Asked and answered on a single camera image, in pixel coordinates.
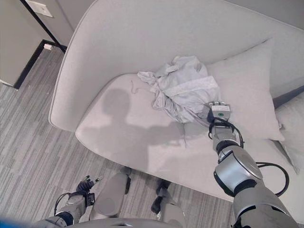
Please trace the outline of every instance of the black baseboard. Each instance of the black baseboard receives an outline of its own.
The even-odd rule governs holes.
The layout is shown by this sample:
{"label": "black baseboard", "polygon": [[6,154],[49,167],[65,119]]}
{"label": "black baseboard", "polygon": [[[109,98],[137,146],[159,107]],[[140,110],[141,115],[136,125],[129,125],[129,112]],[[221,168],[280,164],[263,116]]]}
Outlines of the black baseboard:
{"label": "black baseboard", "polygon": [[25,68],[21,72],[21,75],[20,75],[19,79],[17,80],[17,82],[15,83],[15,85],[13,86],[13,88],[15,88],[15,89],[19,89],[20,88],[20,86],[22,85],[24,79],[26,78],[26,76],[28,75],[29,71],[33,67],[34,63],[36,62],[36,60],[38,59],[39,55],[41,54],[41,52],[42,52],[45,44],[50,44],[50,45],[53,45],[53,46],[57,47],[56,43],[43,39],[40,42],[40,44],[38,45],[38,47],[36,48],[36,50],[33,53],[32,57],[29,59],[29,61],[26,64]]}

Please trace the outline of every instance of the silver metal part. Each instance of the silver metal part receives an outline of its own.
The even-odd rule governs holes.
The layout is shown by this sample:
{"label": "silver metal part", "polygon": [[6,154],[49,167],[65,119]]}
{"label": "silver metal part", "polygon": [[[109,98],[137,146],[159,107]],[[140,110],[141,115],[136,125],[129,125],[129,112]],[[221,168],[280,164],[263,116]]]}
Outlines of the silver metal part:
{"label": "silver metal part", "polygon": [[130,173],[129,168],[124,168],[106,183],[95,201],[90,220],[119,216]]}
{"label": "silver metal part", "polygon": [[66,205],[61,208],[57,214],[60,214],[61,212],[68,212],[73,217],[73,224],[78,223],[81,216],[86,211],[86,203],[85,198],[82,195],[75,195],[72,196],[67,202]]}
{"label": "silver metal part", "polygon": [[160,221],[176,228],[186,228],[185,215],[177,203],[172,199],[167,189],[162,188],[158,196],[162,196]]}
{"label": "silver metal part", "polygon": [[264,204],[245,212],[240,222],[251,228],[298,228],[292,217]]}
{"label": "silver metal part", "polygon": [[228,120],[230,118],[230,105],[224,102],[214,102],[209,104],[214,117],[222,118]]}
{"label": "silver metal part", "polygon": [[215,126],[212,128],[212,140],[213,140],[213,150],[217,151],[217,146],[222,141],[233,141],[236,144],[236,135],[232,132],[230,127]]}
{"label": "silver metal part", "polygon": [[[213,109],[212,112],[214,116],[217,113]],[[231,128],[214,126],[211,132],[213,149],[219,155],[216,180],[227,194],[235,196],[235,227],[298,227],[280,199],[265,187],[263,175],[249,153],[239,146],[229,145],[229,141],[236,140]]]}
{"label": "silver metal part", "polygon": [[261,181],[260,178],[252,175],[247,168],[238,162],[233,152],[216,166],[215,172],[224,185],[232,192],[234,192],[238,184],[245,180]]}
{"label": "silver metal part", "polygon": [[266,188],[263,183],[260,183],[254,188],[242,190],[235,196],[233,208],[236,218],[246,208],[259,205],[269,205],[275,207],[285,214],[291,216],[281,200],[271,190]]}

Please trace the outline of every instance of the wall outlet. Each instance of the wall outlet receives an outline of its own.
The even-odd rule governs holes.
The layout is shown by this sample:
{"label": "wall outlet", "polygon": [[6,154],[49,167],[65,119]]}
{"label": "wall outlet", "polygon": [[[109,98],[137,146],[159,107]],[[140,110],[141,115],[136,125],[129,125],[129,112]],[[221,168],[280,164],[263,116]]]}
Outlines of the wall outlet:
{"label": "wall outlet", "polygon": [[53,17],[45,4],[30,0],[26,0],[26,2],[35,13],[40,13],[51,18]]}

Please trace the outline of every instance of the crumpled cloth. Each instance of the crumpled cloth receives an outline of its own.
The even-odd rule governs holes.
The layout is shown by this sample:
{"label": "crumpled cloth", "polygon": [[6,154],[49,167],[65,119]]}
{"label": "crumpled cloth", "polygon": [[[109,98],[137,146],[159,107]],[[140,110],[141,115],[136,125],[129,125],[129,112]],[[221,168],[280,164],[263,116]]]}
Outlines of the crumpled cloth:
{"label": "crumpled cloth", "polygon": [[208,125],[208,104],[220,100],[220,88],[196,56],[176,56],[171,65],[165,64],[155,73],[138,72],[137,75],[152,85],[154,109],[164,110],[180,123],[203,120]]}

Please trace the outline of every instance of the gray carpet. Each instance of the gray carpet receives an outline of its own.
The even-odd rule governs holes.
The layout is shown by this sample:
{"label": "gray carpet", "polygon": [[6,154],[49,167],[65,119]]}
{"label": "gray carpet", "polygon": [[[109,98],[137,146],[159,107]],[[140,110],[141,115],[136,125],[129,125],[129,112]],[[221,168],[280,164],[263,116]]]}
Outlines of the gray carpet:
{"label": "gray carpet", "polygon": [[[58,48],[43,50],[20,90],[0,85],[0,217],[37,221],[51,216],[57,197],[73,192],[84,176],[104,176],[93,187],[98,194],[121,168],[48,123],[62,58]],[[157,178],[139,171],[131,178],[121,217],[155,219],[150,206]],[[189,228],[228,228],[234,222],[230,202],[177,184],[169,191]]]}

